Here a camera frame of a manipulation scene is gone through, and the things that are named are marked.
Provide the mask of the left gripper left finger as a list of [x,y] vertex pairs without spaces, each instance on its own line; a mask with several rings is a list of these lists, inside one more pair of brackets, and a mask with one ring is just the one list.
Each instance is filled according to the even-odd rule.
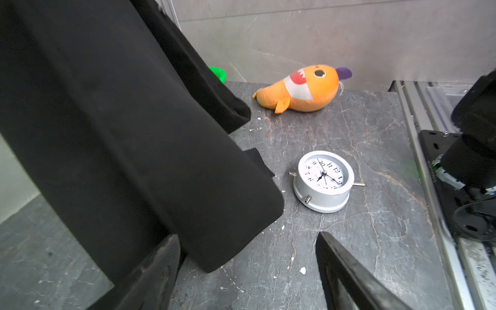
[[167,236],[121,283],[89,309],[167,309],[175,287],[181,247]]

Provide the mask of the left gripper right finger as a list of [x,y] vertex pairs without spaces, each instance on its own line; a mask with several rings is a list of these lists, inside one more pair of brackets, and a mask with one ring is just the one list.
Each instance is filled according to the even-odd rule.
[[328,309],[353,309],[353,306],[359,309],[410,308],[330,233],[319,233],[315,254]]

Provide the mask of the black skirt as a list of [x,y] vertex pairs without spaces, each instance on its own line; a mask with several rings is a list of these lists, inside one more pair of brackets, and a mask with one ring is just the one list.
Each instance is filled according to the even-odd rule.
[[1,2],[1,134],[113,283],[167,235],[214,271],[282,215],[250,119],[157,1]]

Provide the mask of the white alarm clock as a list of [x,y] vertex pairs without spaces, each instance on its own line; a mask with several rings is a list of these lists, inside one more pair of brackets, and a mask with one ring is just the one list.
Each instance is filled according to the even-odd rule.
[[293,191],[308,209],[322,214],[343,209],[353,187],[365,187],[355,181],[351,165],[341,156],[329,151],[312,151],[298,162],[293,177]]

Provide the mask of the orange plush toy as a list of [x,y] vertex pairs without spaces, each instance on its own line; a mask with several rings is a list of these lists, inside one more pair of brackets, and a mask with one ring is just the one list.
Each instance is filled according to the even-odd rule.
[[257,90],[253,99],[281,114],[288,109],[315,112],[328,106],[343,91],[342,82],[353,76],[346,67],[312,65],[293,72],[271,86]]

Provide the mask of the green plastic basket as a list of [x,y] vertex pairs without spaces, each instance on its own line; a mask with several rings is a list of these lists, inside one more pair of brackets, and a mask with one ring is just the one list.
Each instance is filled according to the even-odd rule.
[[227,81],[227,73],[222,68],[209,67],[209,69],[222,83],[225,83]]

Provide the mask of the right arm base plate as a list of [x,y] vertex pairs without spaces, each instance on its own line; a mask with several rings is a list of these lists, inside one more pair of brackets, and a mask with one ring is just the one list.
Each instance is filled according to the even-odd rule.
[[451,235],[494,243],[495,151],[465,134],[418,136]]

